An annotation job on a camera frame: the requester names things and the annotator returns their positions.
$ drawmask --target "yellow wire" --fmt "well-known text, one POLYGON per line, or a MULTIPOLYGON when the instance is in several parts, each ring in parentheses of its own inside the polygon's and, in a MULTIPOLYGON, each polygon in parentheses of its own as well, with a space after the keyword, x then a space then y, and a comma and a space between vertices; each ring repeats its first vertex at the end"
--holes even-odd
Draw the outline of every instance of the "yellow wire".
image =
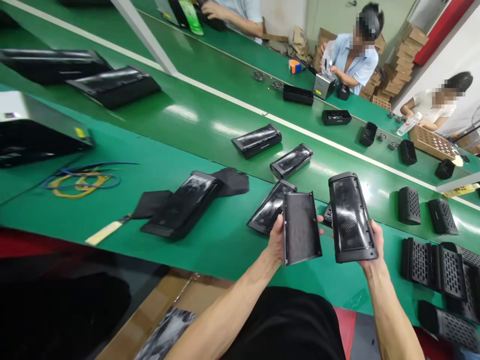
POLYGON ((96 175, 96 182, 93 184, 89 184, 86 182, 87 176, 82 176, 80 177, 76 182, 75 189, 78 191, 81 191, 81 193, 76 194, 76 195, 69 195, 69 194, 64 194, 60 192, 59 189, 56 189, 55 187, 60 186, 60 183, 66 179, 69 179, 73 177, 73 175, 65 175, 63 177, 60 177, 56 180, 53 180, 48 186, 54 188, 53 193, 61 198, 67 198, 67 199, 80 199, 83 198, 84 196, 87 196, 88 194, 94 192, 97 188, 92 187, 94 186, 101 186, 104 182, 106 182, 108 179, 110 179, 110 176, 104 176, 101 173, 97 171, 90 171, 90 172, 79 172, 78 175, 96 175))

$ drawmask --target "brown cardboard box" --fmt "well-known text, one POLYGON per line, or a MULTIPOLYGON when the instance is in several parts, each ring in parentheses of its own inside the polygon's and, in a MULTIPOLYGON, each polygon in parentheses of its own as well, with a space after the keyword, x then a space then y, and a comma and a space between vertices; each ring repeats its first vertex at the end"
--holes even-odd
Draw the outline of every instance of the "brown cardboard box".
POLYGON ((398 57, 398 56, 394 56, 391 63, 395 64, 395 65, 400 65, 401 67, 403 67, 405 69, 412 69, 414 67, 413 62, 409 62, 409 61, 407 61, 407 60, 405 60, 401 57, 398 57))

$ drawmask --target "blue wire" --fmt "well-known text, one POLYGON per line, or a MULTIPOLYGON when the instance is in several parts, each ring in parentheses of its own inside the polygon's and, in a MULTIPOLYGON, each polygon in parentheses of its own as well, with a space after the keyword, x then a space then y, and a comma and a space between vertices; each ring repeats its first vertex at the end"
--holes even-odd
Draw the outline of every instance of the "blue wire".
POLYGON ((80 165, 80 166, 73 166, 73 167, 65 167, 61 169, 60 171, 56 172, 54 175, 50 176, 47 178, 42 184, 41 187, 44 189, 65 189, 65 188, 73 188, 77 186, 86 186, 90 188, 96 188, 96 189, 111 189, 116 187, 118 184, 120 184, 120 178, 112 173, 102 173, 102 176, 108 176, 110 179, 115 179, 116 182, 111 184, 111 185, 105 185, 105 186, 98 186, 98 185, 90 185, 90 184, 69 184, 69 185, 60 185, 60 186, 49 186, 49 183, 51 183, 55 178, 59 176, 65 176, 65 175, 71 175, 73 177, 77 178, 93 178, 97 177, 98 175, 82 175, 79 173, 76 173, 75 171, 81 171, 81 172, 88 172, 91 170, 91 168, 95 168, 98 166, 102 165, 109 165, 109 164, 128 164, 128 165, 139 165, 138 162, 124 162, 124 161, 105 161, 105 162, 95 162, 87 165, 80 165))

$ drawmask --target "wooden crate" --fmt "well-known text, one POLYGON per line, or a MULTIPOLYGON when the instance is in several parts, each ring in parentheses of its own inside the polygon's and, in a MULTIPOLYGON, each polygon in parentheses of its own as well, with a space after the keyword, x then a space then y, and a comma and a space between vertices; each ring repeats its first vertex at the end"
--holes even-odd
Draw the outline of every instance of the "wooden crate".
POLYGON ((443 137, 438 136, 434 132, 415 125, 410 130, 410 141, 413 142, 417 149, 420 149, 440 160, 455 160, 455 154, 452 145, 443 137))
POLYGON ((373 97, 371 98, 371 102, 375 105, 378 105, 379 107, 382 107, 388 111, 392 111, 392 106, 390 105, 390 103, 388 101, 385 101, 384 99, 382 98, 379 98, 375 95, 373 95, 373 97))

